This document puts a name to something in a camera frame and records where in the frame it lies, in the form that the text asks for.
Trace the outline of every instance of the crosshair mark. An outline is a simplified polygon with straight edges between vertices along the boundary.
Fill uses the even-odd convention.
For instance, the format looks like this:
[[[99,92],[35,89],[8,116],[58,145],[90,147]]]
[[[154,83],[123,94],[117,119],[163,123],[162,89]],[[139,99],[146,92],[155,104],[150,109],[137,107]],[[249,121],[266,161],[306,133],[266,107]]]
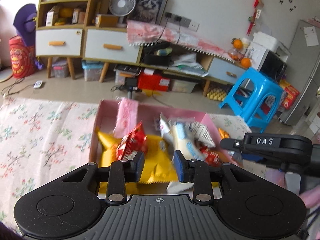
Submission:
[[[155,199],[155,201],[157,201],[158,203],[162,203],[164,201],[164,199],[159,197],[159,198]]]

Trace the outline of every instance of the white remote control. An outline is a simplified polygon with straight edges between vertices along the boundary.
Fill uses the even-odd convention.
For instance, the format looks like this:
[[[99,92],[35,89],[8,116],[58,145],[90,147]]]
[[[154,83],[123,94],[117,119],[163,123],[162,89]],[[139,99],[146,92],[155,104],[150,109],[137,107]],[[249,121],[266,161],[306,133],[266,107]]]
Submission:
[[[35,85],[33,86],[33,88],[40,88],[42,86],[43,81],[42,80],[38,80]]]

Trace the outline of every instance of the red bucket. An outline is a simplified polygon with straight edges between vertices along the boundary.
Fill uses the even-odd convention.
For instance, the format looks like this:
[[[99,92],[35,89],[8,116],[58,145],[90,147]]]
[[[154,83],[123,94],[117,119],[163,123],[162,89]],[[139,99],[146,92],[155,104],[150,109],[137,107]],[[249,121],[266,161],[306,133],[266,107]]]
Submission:
[[[33,74],[35,67],[35,46],[26,47],[20,36],[9,40],[13,76],[23,78]]]

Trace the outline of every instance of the pink box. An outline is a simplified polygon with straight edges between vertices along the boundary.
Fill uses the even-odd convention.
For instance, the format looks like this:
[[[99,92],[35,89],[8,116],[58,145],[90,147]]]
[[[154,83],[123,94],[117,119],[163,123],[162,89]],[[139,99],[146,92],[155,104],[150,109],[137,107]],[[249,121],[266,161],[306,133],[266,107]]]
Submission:
[[[113,132],[113,129],[116,126],[118,103],[119,101],[114,101],[114,100],[100,101],[95,124],[94,124],[94,130],[93,130],[94,132],[92,134],[92,141],[91,141],[90,155],[89,155],[90,162],[99,163],[99,160],[97,159],[99,140],[95,133],[96,127],[98,127],[102,132],[105,132],[105,133]],[[220,141],[221,141],[220,134],[217,127],[212,122],[209,114],[204,112],[199,112],[199,111],[139,103],[137,122],[142,121],[143,128],[146,134],[154,134],[154,135],[160,136],[160,132],[156,131],[154,120],[156,118],[159,118],[161,113],[163,113],[164,116],[168,119],[194,118],[195,121],[205,124],[208,128],[208,131],[211,134],[212,139],[217,145],[217,150],[222,152],[225,156],[225,160],[222,160],[222,161],[236,164],[236,162],[231,159],[228,152],[220,148]]]

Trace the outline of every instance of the refrigerator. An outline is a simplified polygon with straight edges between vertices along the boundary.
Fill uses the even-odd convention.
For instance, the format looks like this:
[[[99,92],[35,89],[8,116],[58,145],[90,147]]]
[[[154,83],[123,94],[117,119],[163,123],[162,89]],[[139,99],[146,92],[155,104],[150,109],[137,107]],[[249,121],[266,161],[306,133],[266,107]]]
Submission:
[[[320,45],[307,46],[304,29],[307,27],[313,25],[303,20],[299,21],[290,47],[291,56],[287,61],[287,81],[300,92],[292,107],[280,116],[280,120],[287,125],[298,123],[320,87]],[[315,29],[320,39],[320,29]]]

